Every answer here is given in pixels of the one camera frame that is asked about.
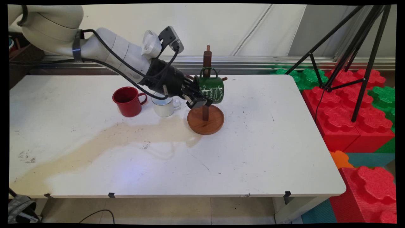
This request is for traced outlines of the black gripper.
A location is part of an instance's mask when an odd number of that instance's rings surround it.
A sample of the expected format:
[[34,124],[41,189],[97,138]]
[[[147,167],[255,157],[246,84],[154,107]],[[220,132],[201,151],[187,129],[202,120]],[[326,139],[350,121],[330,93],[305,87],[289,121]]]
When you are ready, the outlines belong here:
[[[154,76],[165,68],[167,63],[158,58],[153,58],[146,73],[147,76]],[[156,78],[141,80],[142,86],[147,86],[150,90],[164,93],[163,85],[166,85],[169,97],[182,97],[186,100],[186,105],[190,109],[201,108],[207,103],[207,98],[201,94],[199,85],[186,78],[185,75],[173,66],[169,66],[162,74]]]

